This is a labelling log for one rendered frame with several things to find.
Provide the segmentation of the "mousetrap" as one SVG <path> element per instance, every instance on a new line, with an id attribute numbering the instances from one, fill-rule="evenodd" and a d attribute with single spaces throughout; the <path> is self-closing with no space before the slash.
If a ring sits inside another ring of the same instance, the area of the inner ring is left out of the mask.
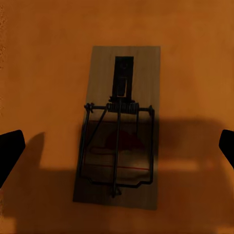
<path id="1" fill-rule="evenodd" d="M 157 211 L 161 46 L 93 46 L 73 202 Z"/>

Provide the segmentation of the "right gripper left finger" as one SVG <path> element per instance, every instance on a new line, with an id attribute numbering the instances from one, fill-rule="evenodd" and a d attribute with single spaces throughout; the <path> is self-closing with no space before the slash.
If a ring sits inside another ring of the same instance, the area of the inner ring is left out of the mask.
<path id="1" fill-rule="evenodd" d="M 21 130 L 0 135 L 0 188 L 25 148 Z"/>

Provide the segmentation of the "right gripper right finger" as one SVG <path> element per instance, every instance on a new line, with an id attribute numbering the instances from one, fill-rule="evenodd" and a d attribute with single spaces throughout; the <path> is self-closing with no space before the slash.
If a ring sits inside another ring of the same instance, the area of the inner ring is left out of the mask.
<path id="1" fill-rule="evenodd" d="M 234 168 L 234 132 L 223 130 L 219 140 L 219 148 Z"/>

